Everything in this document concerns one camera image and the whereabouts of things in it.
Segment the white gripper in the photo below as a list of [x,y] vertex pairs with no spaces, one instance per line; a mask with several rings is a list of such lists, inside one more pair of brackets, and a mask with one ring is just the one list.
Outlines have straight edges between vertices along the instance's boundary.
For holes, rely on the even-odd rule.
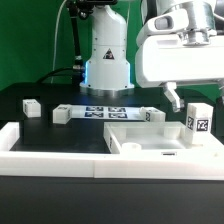
[[224,36],[215,30],[212,9],[171,8],[144,24],[137,46],[137,83],[163,86],[174,112],[184,109],[177,85],[218,83],[224,100]]

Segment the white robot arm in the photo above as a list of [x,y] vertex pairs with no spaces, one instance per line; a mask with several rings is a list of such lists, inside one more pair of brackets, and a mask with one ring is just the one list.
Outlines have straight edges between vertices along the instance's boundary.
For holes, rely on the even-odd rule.
[[[81,90],[94,95],[130,92],[126,60],[127,24],[111,9],[118,0],[79,0],[93,16],[92,56],[86,62]],[[217,33],[217,0],[141,0],[143,26],[138,33],[135,75],[143,88],[161,87],[179,112],[175,89],[216,84],[224,103],[224,35]]]

